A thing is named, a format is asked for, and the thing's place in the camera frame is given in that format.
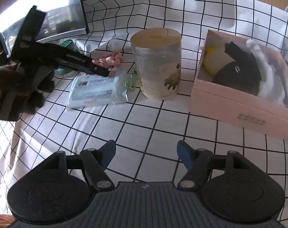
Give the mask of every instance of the checkered tablecloth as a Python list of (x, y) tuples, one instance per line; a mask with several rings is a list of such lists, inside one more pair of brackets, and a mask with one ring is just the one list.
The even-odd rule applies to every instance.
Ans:
[[(179, 140), (216, 154), (236, 150), (268, 173), (284, 189), (279, 220), (288, 227), (288, 140), (279, 140), (221, 121), (188, 113), (188, 105), (208, 29), (253, 38), (282, 53), (288, 63), (288, 14), (256, 0), (87, 0), (90, 33), (72, 38), (82, 52), (99, 58), (105, 51), (123, 53), (122, 68), (134, 64), (130, 37), (153, 27), (182, 34), (182, 80), (178, 95), (166, 101), (146, 98), (137, 86), (125, 104), (67, 110), (71, 78), (55, 78), (55, 91), (34, 116), (0, 122), (2, 197), (30, 169), (51, 153), (78, 154), (117, 143), (106, 173), (114, 181), (173, 181), (186, 173), (176, 153)], [(212, 176), (223, 172), (214, 170)], [(82, 178), (73, 170), (71, 174)]]

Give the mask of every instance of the wet wipes package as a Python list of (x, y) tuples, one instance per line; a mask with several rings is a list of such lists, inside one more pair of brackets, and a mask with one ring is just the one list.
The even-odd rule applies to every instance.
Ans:
[(126, 81), (122, 71), (111, 71), (108, 77), (84, 75), (74, 79), (67, 108), (92, 107), (128, 101)]

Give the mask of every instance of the pink fabric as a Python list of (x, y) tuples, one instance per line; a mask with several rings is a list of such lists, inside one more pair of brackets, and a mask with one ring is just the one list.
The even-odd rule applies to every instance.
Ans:
[(107, 52), (100, 55), (100, 59), (95, 59), (92, 61), (93, 64), (99, 65), (104, 68), (109, 67), (120, 67), (121, 61), (123, 60), (122, 53), (120, 52)]

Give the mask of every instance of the open pink box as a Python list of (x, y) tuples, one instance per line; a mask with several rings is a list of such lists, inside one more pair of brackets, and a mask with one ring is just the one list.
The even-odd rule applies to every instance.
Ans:
[[(209, 30), (205, 47), (230, 41), (245, 44), (246, 39)], [(288, 66), (281, 54), (266, 46), (260, 47), (282, 64), (288, 79)], [(271, 137), (288, 138), (288, 108), (249, 93), (212, 83), (211, 76), (202, 66), (203, 58), (202, 53), (191, 93), (191, 113), (248, 128)]]

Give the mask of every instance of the glove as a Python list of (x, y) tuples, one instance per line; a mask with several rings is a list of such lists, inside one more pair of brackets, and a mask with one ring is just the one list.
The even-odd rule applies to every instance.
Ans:
[(20, 113), (35, 114), (38, 108), (45, 103), (42, 92), (51, 93), (54, 90), (54, 71), (51, 71), (38, 85), (38, 90), (30, 91), (31, 83), (22, 73), (16, 72), (17, 64), (0, 66), (0, 108), (8, 91), (15, 90), (18, 93), (28, 93), (26, 102), (14, 103), (11, 109), (14, 117), (19, 117)]

